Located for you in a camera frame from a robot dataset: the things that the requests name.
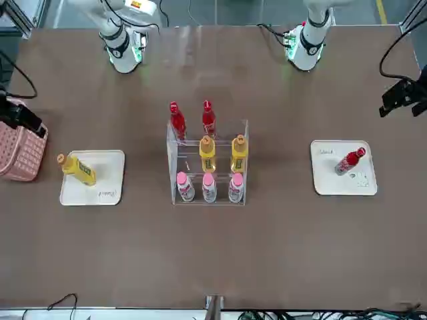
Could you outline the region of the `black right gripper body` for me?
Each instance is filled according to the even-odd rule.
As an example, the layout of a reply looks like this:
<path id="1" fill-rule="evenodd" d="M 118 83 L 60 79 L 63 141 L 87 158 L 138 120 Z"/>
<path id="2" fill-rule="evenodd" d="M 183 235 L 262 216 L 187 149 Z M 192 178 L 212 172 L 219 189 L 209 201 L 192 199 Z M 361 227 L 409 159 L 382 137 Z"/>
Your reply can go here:
<path id="1" fill-rule="evenodd" d="M 8 125 L 12 129 L 18 126 L 24 126 L 21 119 L 21 112 L 24 104 L 16 103 L 8 100 L 6 96 L 1 96 L 1 122 Z"/>

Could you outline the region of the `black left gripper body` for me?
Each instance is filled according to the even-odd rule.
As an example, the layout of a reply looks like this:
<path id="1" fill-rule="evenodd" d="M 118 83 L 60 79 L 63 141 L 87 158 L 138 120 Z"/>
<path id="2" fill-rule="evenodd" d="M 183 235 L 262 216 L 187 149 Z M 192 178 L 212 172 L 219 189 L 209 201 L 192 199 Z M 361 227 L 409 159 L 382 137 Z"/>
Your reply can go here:
<path id="1" fill-rule="evenodd" d="M 402 92 L 405 102 L 421 102 L 426 100 L 426 90 L 417 81 L 403 79 Z"/>

